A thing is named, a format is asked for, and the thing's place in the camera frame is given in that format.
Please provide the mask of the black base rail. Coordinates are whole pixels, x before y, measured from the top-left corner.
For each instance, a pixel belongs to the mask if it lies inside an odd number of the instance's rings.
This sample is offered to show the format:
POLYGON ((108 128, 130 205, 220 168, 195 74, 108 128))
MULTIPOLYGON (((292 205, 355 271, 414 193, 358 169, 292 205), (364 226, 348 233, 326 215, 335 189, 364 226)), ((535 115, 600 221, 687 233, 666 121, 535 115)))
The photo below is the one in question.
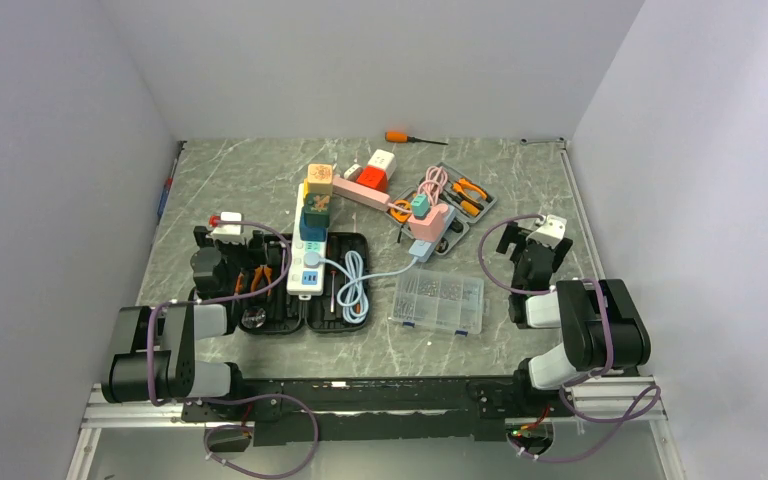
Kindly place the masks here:
POLYGON ((257 446, 323 441, 471 438, 503 441, 508 431, 568 419, 555 391, 530 391, 522 376, 250 379, 251 407, 191 403, 188 424, 240 424, 257 446))

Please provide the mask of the white cube adapter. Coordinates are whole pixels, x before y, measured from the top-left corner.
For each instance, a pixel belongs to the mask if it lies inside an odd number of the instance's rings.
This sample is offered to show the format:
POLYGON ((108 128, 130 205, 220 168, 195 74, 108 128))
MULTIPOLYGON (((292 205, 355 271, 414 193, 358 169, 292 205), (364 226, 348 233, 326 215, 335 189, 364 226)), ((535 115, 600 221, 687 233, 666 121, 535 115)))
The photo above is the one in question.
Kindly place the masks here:
POLYGON ((383 171, 386 174, 387 179, 390 179, 396 169, 395 154, 383 149, 377 149, 371 155, 367 165, 383 171))

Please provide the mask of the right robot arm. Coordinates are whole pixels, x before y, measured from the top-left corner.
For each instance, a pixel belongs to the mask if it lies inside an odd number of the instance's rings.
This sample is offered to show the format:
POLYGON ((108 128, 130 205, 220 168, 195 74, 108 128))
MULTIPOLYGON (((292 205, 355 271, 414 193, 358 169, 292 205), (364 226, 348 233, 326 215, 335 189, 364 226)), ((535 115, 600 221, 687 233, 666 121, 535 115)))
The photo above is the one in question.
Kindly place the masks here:
POLYGON ((511 388, 517 411, 534 415, 545 407, 550 391, 612 370, 648 362, 651 340, 625 283, 620 279, 558 280, 573 241, 559 217, 536 219, 530 228, 504 224, 496 251, 509 249, 513 273, 508 313, 520 329, 557 329, 558 345, 521 362, 522 378, 511 388))

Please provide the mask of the pink cube socket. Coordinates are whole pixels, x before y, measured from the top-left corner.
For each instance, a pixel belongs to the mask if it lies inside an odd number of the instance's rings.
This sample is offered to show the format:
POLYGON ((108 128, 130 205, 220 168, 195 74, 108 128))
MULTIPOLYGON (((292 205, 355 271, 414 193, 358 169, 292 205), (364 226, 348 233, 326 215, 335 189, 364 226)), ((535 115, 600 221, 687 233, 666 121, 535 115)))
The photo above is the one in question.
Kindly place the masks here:
POLYGON ((449 206, 440 203, 432 206, 422 219, 411 215, 408 219, 411 234, 416 240, 429 243, 436 242, 446 229, 445 223, 450 213, 449 206))

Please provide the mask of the orange handled screwdriver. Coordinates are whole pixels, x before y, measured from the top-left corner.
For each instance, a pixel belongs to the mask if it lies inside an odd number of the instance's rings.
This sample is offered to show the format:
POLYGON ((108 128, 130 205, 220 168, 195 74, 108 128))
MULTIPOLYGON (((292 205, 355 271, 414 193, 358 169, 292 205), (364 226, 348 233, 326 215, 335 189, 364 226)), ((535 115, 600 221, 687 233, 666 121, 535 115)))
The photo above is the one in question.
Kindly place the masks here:
POLYGON ((442 145, 447 146, 447 142, 441 142, 441 141, 435 141, 435 140, 427 140, 422 139, 414 136, 410 136, 404 132, 398 132, 398 131, 386 131, 385 132, 385 140, 390 143, 398 143, 398 144, 404 144, 404 143, 426 143, 426 144, 433 144, 433 145, 442 145))

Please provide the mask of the white power strip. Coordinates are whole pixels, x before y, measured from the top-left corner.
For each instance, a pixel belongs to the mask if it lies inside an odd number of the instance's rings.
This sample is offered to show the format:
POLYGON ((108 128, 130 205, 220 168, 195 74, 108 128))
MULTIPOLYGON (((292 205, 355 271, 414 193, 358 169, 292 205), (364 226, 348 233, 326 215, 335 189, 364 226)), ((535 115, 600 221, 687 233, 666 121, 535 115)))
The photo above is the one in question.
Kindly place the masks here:
POLYGON ((297 187, 295 223, 291 239, 291 263, 287 277, 287 293, 300 300, 311 300, 323 294, 325 285, 324 263, 326 242, 305 242, 299 236, 302 218, 303 183, 297 187))

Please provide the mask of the beige cube adapter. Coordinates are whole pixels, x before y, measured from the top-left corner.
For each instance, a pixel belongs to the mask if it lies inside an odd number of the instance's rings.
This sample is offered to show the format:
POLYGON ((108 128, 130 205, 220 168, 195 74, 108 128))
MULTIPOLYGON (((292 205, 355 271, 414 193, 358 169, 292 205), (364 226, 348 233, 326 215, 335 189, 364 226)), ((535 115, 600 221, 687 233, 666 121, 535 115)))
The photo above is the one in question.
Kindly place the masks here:
POLYGON ((312 194, 331 195, 333 193, 333 166, 329 164, 311 163, 307 168, 305 179, 310 182, 312 194))

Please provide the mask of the pink power strip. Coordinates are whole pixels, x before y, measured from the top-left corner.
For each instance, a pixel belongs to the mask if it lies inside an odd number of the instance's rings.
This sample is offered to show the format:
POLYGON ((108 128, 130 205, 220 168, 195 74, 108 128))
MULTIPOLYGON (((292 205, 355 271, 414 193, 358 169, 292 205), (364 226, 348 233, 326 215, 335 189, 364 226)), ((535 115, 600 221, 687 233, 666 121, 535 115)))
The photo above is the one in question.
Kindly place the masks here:
POLYGON ((333 177, 332 189, 335 195, 382 212, 386 212, 390 208, 391 197, 387 193, 363 186, 339 175, 333 177))

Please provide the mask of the red cube adapter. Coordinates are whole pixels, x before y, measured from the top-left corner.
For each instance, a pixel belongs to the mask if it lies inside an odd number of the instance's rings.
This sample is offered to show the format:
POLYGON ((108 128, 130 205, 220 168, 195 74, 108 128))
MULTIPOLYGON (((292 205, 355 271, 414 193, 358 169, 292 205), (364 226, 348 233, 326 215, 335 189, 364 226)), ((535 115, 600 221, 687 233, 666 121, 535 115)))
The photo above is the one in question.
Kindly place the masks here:
POLYGON ((389 185, 387 172, 371 165, 363 168, 356 182, 364 187, 383 193, 387 192, 389 185))

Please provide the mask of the light blue power strip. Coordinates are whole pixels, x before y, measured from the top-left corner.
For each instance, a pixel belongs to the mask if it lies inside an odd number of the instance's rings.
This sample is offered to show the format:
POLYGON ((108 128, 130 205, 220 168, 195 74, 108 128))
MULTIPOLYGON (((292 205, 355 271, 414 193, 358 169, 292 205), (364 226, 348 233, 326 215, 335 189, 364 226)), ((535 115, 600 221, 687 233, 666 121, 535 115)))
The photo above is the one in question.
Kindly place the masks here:
POLYGON ((431 257, 436 248, 436 242, 428 242, 424 240, 416 239, 409 248, 409 254, 414 257, 419 263, 425 263, 431 257))

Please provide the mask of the blue cube adapter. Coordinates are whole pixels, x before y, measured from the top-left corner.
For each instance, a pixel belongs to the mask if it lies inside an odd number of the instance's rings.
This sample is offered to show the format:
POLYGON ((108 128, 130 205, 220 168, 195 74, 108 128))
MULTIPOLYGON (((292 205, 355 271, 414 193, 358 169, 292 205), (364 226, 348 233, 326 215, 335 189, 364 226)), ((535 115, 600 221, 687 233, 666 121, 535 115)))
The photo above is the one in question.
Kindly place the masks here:
POLYGON ((304 218, 299 220, 299 236, 305 242, 325 243, 327 238, 327 228, 319 226, 310 226, 304 218))

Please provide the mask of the teal cube plug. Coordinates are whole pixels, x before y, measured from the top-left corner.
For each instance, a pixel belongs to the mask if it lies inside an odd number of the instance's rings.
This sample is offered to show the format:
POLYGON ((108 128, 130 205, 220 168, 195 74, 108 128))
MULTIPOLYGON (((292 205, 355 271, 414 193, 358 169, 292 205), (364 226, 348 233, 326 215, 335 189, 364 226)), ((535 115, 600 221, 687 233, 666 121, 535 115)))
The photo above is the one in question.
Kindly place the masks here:
POLYGON ((416 195, 410 202, 412 216, 417 220, 424 219, 431 210, 431 204, 426 194, 416 195))

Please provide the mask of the clear screw box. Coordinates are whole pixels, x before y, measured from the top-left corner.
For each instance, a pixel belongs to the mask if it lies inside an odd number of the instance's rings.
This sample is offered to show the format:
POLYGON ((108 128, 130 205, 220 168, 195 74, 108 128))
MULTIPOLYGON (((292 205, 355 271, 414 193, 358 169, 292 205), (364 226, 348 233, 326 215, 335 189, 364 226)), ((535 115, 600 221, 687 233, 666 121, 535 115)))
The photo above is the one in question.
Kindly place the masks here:
POLYGON ((480 278, 414 267, 397 277, 389 319, 405 327, 477 335, 482 330, 483 299, 480 278))

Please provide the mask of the grey tool tray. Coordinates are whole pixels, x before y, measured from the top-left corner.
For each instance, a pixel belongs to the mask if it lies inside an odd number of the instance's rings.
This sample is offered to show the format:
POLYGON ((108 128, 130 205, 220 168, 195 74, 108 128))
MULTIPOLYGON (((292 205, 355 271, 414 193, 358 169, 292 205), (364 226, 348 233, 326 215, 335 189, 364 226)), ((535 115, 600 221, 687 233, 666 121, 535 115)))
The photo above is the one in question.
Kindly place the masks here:
POLYGON ((434 250, 435 256, 444 256, 465 238, 473 225, 486 216, 497 200, 487 189, 446 162, 438 162, 436 167, 447 174, 447 183, 439 201, 447 205, 454 215, 434 250))

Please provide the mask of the green cube adapter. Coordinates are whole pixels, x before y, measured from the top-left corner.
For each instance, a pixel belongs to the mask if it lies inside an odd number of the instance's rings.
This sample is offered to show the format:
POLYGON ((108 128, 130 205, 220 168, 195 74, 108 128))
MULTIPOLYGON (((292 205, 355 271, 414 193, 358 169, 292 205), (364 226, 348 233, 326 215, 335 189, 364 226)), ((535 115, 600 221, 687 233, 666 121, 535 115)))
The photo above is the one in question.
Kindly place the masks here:
POLYGON ((302 220, 309 228, 327 229, 330 226, 331 196, 308 193, 303 202, 302 220))

